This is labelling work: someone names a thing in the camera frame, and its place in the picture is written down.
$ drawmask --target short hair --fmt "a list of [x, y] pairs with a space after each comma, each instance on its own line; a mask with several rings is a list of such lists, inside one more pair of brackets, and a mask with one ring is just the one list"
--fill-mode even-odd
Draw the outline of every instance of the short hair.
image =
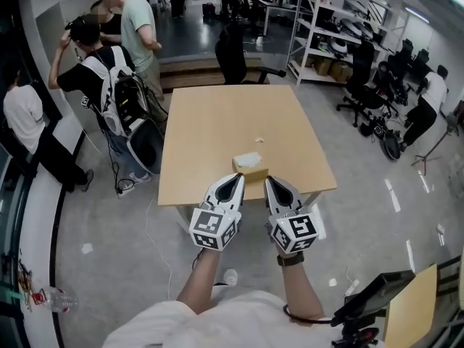
[[96, 8], [96, 7], [99, 6], [101, 3], [102, 3], [102, 0], [95, 1], [95, 2], [92, 4], [92, 6], [90, 7], [90, 10], [92, 10], [93, 8]]
[[71, 39], [81, 44], [92, 46], [100, 40], [100, 25], [92, 14], [86, 14], [73, 20], [70, 24]]
[[448, 70], [445, 66], [442, 65], [438, 66], [438, 68], [436, 69], [436, 73], [442, 76], [444, 79], [448, 76]]
[[8, 59], [7, 63], [3, 67], [1, 74], [3, 76], [3, 81], [7, 88], [15, 83], [17, 78], [17, 72], [20, 70], [20, 63], [14, 59]]

